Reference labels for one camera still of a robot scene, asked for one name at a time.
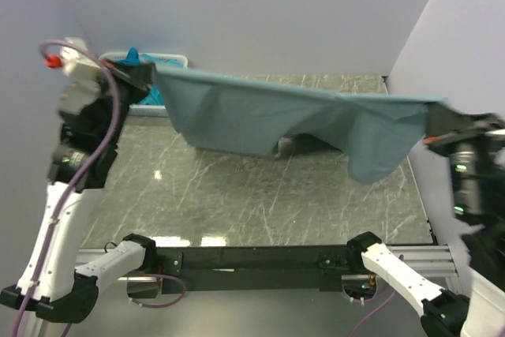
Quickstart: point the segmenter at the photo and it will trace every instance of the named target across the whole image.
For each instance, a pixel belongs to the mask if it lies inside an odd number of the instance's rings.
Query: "marble tabletop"
[[[254,76],[340,92],[386,93],[378,76]],[[347,157],[299,137],[278,158],[187,145],[169,118],[130,116],[83,248],[130,233],[158,245],[342,244],[370,230],[388,243],[432,243],[406,159],[372,185],[347,174]]]

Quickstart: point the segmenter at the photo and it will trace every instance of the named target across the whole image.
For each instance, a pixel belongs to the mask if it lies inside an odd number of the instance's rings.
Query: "teal fabric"
[[[434,96],[346,94],[158,66],[172,125],[198,148],[274,155],[281,137],[307,133],[344,151],[362,183],[388,176],[425,134]]]

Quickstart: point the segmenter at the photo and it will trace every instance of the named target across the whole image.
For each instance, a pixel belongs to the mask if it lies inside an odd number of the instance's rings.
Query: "black cable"
[[[117,247],[118,247],[118,244],[116,244],[116,243],[115,243],[115,242],[113,242],[113,241],[109,241],[109,242],[108,242],[108,243],[106,243],[106,244],[105,244],[105,246],[103,247],[103,250],[105,250],[105,253],[108,253],[108,252],[107,252],[107,245],[109,245],[109,244],[112,244],[115,248],[117,248]]]

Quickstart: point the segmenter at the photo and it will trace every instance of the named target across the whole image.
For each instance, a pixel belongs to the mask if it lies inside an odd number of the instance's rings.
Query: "white wall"
[[[0,0],[1,288],[16,283],[28,262],[58,142],[55,109],[66,80],[44,66],[38,44],[82,35],[63,0]],[[0,306],[0,335],[10,335],[13,319]]]
[[[387,75],[428,0],[70,0],[93,47],[228,73]]]
[[[504,79],[505,0],[429,0],[388,86],[392,93],[447,95],[463,112],[505,117]],[[458,234],[469,228],[452,219],[447,163],[422,147],[410,158],[436,235],[454,243],[464,263]]]

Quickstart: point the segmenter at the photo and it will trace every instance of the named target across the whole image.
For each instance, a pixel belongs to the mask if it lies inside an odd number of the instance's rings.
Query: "blue cloth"
[[[149,54],[139,54],[138,50],[132,47],[128,54],[126,55],[126,58],[122,59],[121,61],[118,61],[118,63],[124,64],[124,65],[131,65],[131,66],[136,66],[139,65],[142,62],[154,62],[157,66],[160,65],[173,65],[173,66],[178,66],[178,67],[183,67],[183,65],[178,62],[176,59],[162,59],[162,58],[157,58],[157,57],[152,57]],[[162,106],[163,105],[163,99],[161,95],[159,94],[158,87],[154,83],[152,86],[151,91],[149,92],[149,95],[147,95],[145,98],[140,101],[139,104],[146,105],[146,106]]]
[[[157,66],[174,128],[198,148],[274,155],[281,137],[310,134],[349,156],[352,178],[388,176],[424,136],[439,96],[346,94]]]

